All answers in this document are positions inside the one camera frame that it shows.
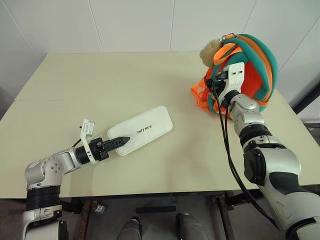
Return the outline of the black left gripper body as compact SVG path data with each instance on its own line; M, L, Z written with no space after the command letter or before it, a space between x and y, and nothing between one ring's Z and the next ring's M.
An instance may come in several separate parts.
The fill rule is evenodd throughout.
M89 143L90 151L96 161L103 161L109 158L108 152L104 148L104 142L101 137L95 138Z

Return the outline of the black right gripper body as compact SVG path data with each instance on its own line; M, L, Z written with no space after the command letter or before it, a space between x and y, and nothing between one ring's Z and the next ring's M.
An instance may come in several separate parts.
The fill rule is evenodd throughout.
M226 87L226 80L228 79L228 71L219 72L217 76L212 77L215 80L214 88L209 88L211 93L216 93L219 97Z

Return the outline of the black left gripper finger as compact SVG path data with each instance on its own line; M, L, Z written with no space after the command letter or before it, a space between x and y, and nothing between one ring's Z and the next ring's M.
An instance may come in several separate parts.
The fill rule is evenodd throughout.
M103 142L105 152L110 152L123 147L131 138L129 136L119 136Z

